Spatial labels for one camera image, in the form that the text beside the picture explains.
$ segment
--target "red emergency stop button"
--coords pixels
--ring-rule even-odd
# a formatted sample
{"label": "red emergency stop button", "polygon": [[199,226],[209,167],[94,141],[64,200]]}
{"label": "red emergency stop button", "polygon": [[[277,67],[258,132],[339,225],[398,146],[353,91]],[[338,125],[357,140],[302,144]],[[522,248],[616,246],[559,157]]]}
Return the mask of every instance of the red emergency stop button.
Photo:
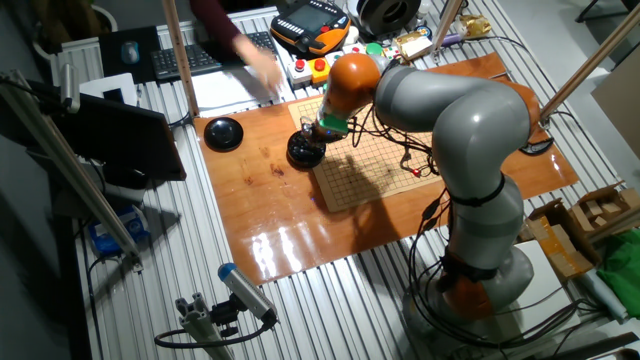
{"label": "red emergency stop button", "polygon": [[296,71],[304,70],[304,60],[296,61]]}
{"label": "red emergency stop button", "polygon": [[324,62],[324,60],[318,59],[316,60],[316,63],[313,65],[313,67],[316,69],[316,71],[323,71],[326,65],[327,64]]}

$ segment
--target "grid lines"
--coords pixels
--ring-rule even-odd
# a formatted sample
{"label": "grid lines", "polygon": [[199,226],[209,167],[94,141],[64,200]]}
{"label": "grid lines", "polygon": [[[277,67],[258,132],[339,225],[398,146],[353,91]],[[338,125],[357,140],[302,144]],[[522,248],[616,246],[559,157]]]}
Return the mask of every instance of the grid lines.
{"label": "grid lines", "polygon": [[[301,118],[316,118],[322,98],[315,98],[289,105],[291,118],[296,128],[302,126]],[[358,113],[359,123],[370,106]],[[365,129],[375,131],[371,120]],[[352,146],[351,136],[342,141],[327,144],[325,159],[313,169],[320,190],[329,211],[336,212],[415,189],[438,181],[439,176],[415,177],[400,168],[404,147],[383,138],[363,133],[358,147]],[[431,133],[412,134],[413,137],[431,146]],[[412,158],[406,163],[409,168],[419,168],[426,164],[426,155],[411,152]]]}

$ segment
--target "green object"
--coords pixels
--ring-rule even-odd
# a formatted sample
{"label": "green object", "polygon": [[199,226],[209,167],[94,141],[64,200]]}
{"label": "green object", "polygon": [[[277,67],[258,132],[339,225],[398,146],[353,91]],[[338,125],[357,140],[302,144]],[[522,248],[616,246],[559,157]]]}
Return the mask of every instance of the green object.
{"label": "green object", "polygon": [[340,120],[333,115],[327,115],[324,119],[320,119],[318,124],[324,129],[335,131],[337,133],[349,133],[349,126],[344,120]]}
{"label": "green object", "polygon": [[629,315],[640,318],[639,230],[609,238],[607,258],[598,275],[616,293]]}
{"label": "green object", "polygon": [[382,46],[376,43],[367,45],[367,55],[382,55]]}

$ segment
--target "computer monitor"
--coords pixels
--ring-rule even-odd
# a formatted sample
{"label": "computer monitor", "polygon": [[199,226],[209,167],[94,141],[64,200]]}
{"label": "computer monitor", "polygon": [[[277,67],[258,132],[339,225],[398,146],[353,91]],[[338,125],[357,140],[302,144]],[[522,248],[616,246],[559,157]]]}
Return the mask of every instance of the computer monitor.
{"label": "computer monitor", "polygon": [[[42,96],[60,98],[58,87],[29,85]],[[109,183],[133,187],[127,186],[136,182],[127,180],[133,173],[156,180],[186,178],[164,114],[82,94],[78,113],[51,117],[77,155],[104,162]]]}

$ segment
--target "black keyboard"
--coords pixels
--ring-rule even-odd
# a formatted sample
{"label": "black keyboard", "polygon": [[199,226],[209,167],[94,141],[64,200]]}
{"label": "black keyboard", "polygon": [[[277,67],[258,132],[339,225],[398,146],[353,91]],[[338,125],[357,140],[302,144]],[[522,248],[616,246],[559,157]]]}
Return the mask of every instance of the black keyboard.
{"label": "black keyboard", "polygon": [[[259,49],[268,49],[274,55],[278,54],[268,31],[246,35]],[[215,41],[187,45],[185,49],[187,50],[191,75],[202,75],[218,71],[222,69],[224,64],[240,61],[237,56],[224,54],[220,44]],[[180,78],[173,49],[154,51],[151,53],[151,59],[156,79],[172,80]]]}

